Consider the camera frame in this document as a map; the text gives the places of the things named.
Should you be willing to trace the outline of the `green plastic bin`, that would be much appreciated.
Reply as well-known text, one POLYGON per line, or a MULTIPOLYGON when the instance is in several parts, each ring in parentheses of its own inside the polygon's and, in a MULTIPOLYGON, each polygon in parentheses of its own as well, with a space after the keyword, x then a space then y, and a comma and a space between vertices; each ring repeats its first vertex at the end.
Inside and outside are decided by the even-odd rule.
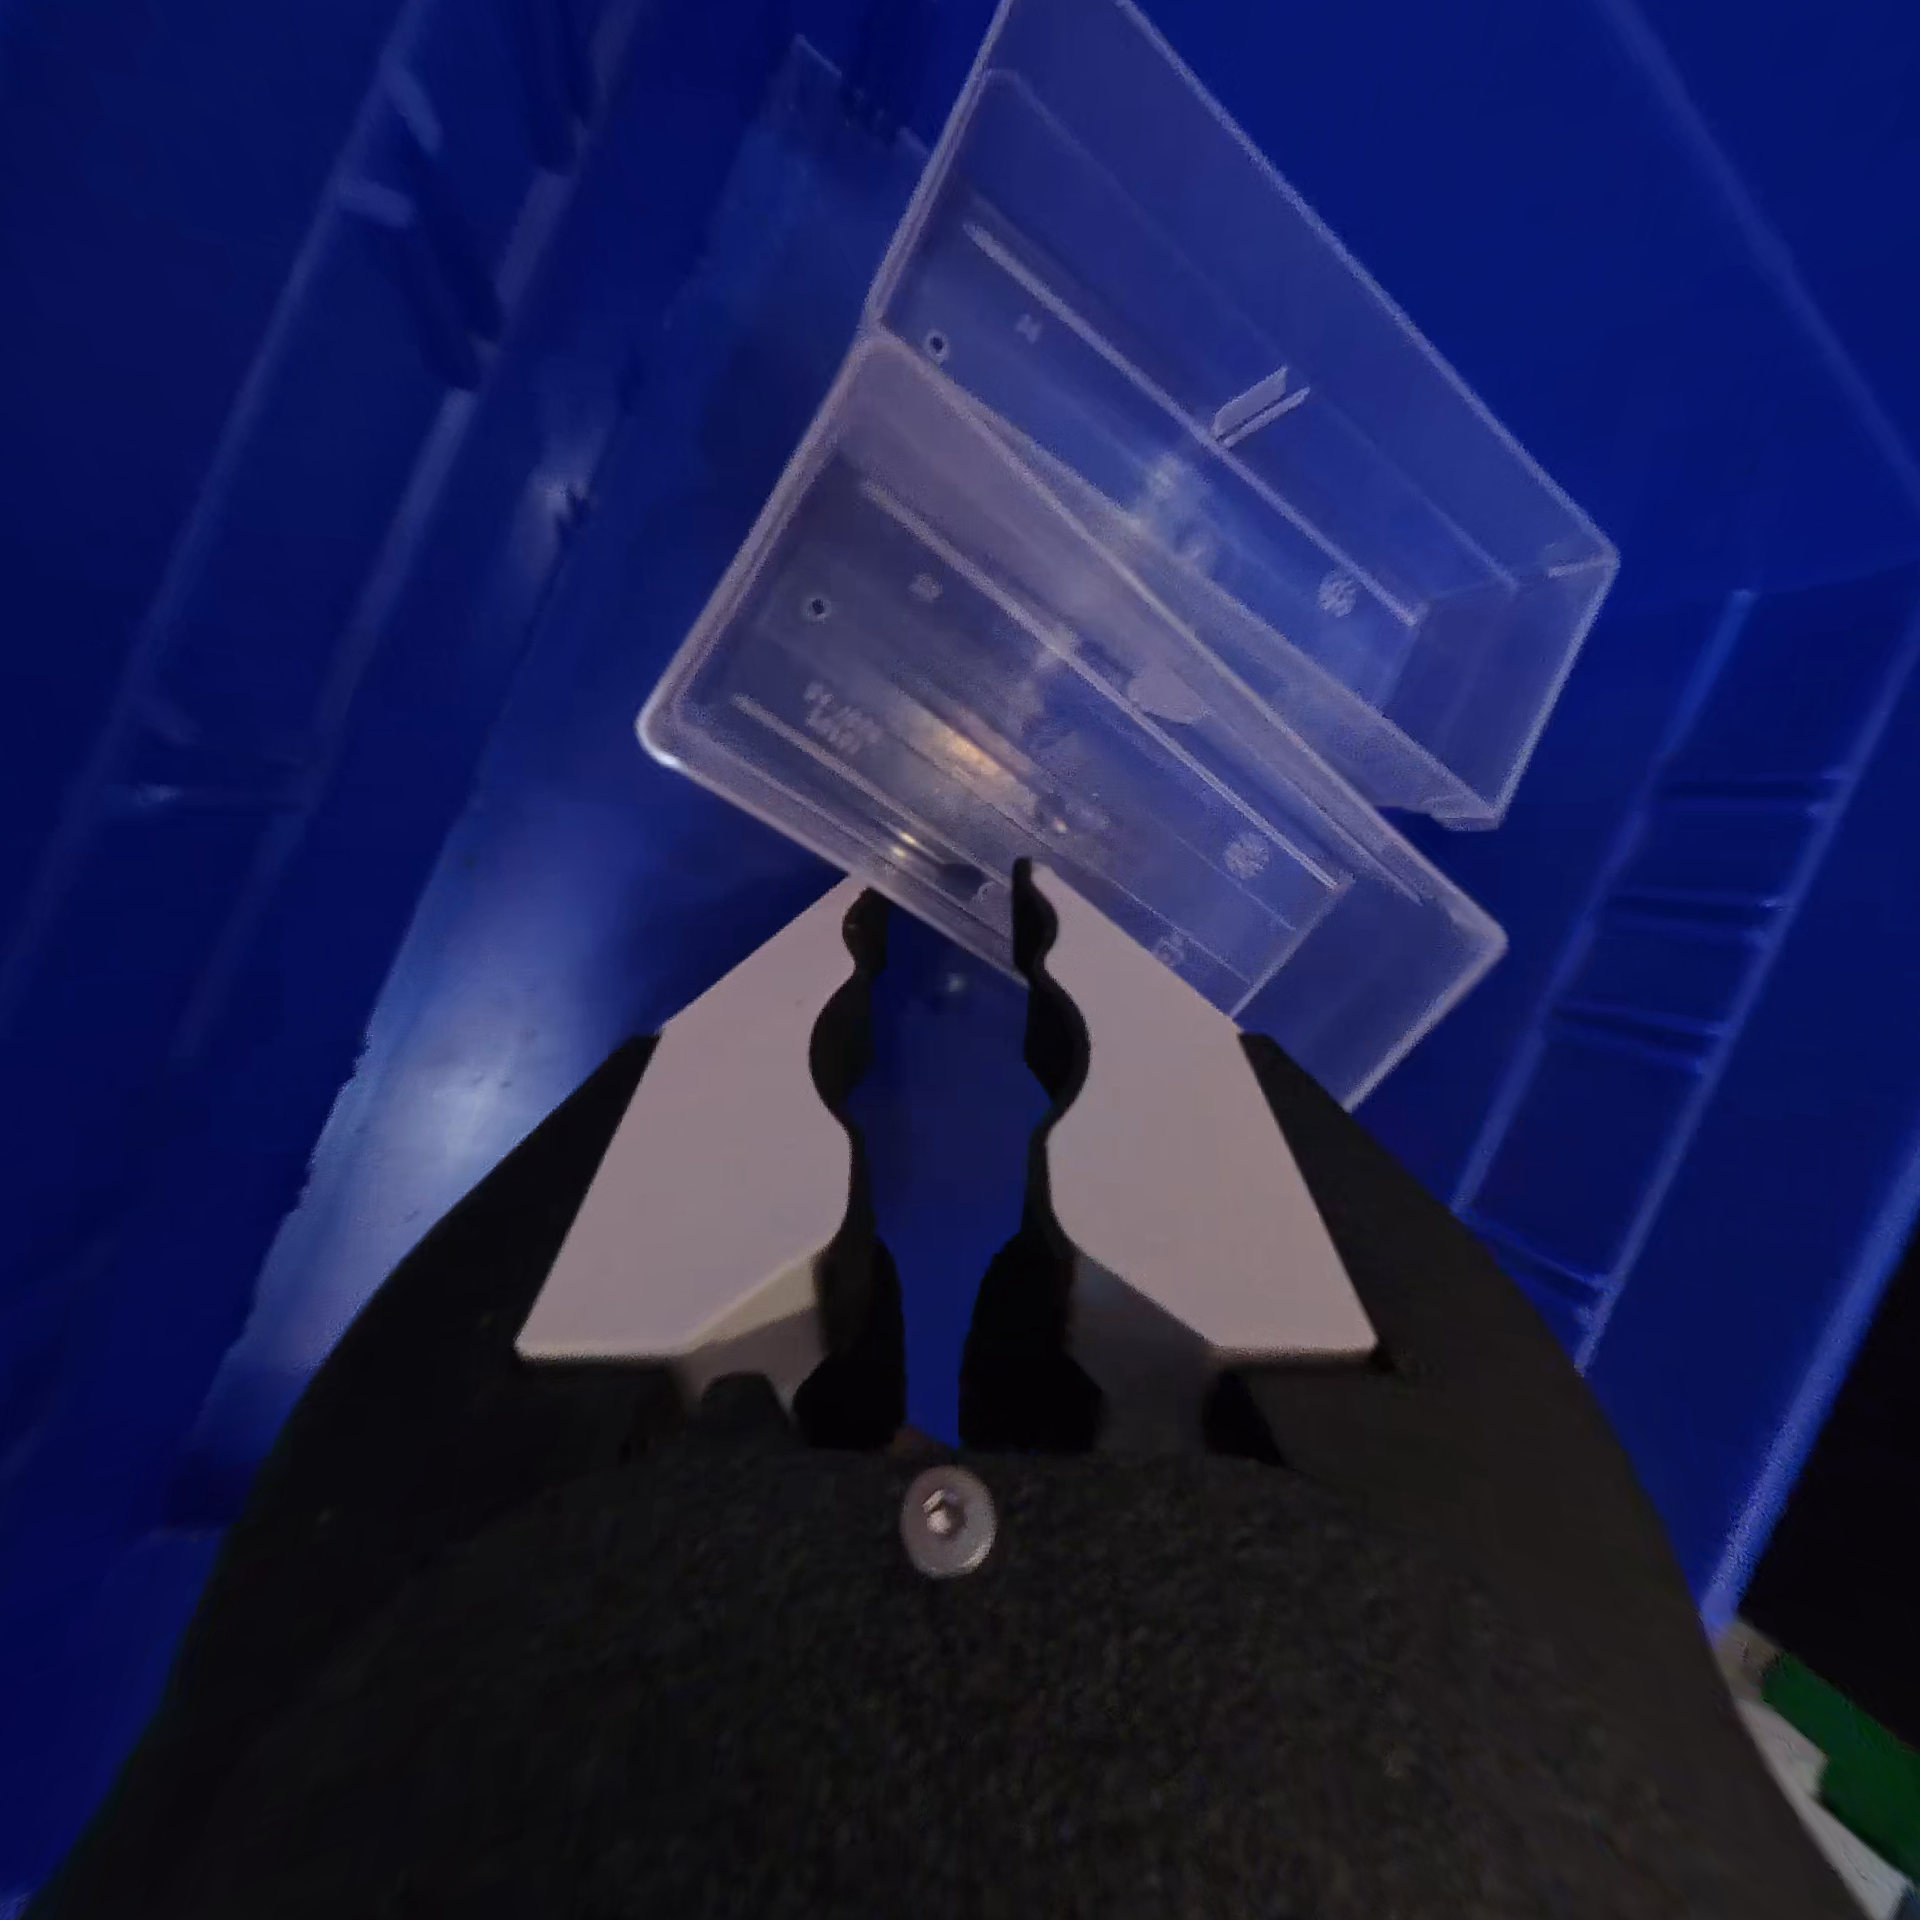
POLYGON ((1917 1748, 1791 1652, 1769 1664, 1761 1692, 1764 1705, 1824 1758, 1819 1797, 1827 1811, 1885 1859, 1914 1855, 1917 1748))

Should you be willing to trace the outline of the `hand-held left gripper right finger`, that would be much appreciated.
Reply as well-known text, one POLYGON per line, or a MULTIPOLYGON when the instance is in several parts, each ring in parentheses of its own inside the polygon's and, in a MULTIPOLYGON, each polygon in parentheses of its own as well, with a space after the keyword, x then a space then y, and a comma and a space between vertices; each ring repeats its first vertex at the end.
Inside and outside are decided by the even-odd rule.
POLYGON ((1271 1370, 1381 1334, 1245 1034, 1064 877, 1015 871, 1023 1062, 1046 1106, 958 1375, 978 1455, 1275 1455, 1271 1370))

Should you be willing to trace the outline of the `blue plastic bin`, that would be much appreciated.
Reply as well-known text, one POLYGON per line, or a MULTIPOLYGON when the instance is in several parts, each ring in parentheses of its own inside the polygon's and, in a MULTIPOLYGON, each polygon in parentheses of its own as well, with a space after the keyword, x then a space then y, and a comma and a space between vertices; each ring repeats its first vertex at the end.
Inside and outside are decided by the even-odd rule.
POLYGON ((948 383, 998 6, 5 6, 5 1916, 1852 1914, 1709 1634, 1917 1208, 1917 418, 1654 5, 1135 5, 1619 570, 1500 827, 1348 780, 1499 967, 1357 1109, 1230 1016, 1373 1362, 971 1452, 1017 961, 639 720, 948 383), (842 882, 895 1442, 516 1356, 842 882))

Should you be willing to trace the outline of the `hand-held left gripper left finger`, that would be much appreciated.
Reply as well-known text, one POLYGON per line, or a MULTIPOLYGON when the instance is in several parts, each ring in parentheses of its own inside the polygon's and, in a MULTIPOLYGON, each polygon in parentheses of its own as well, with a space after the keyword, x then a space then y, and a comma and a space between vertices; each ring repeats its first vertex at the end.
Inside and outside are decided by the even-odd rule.
POLYGON ((660 1026, 522 1323, 537 1366, 757 1378, 817 1447, 904 1429, 900 1277, 852 1093, 890 904, 844 880, 660 1026))

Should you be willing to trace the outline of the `clear plastic drawer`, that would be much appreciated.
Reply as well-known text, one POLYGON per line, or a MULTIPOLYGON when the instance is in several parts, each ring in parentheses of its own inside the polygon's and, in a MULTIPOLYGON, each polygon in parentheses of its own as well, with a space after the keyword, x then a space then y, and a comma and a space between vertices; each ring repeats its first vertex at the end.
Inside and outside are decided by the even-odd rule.
POLYGON ((886 337, 849 355, 636 732, 995 967, 1017 865, 1057 874, 1347 1109, 1508 950, 886 337))
POLYGON ((1000 5, 868 297, 1373 805, 1511 812, 1609 537, 1137 5, 1000 5))

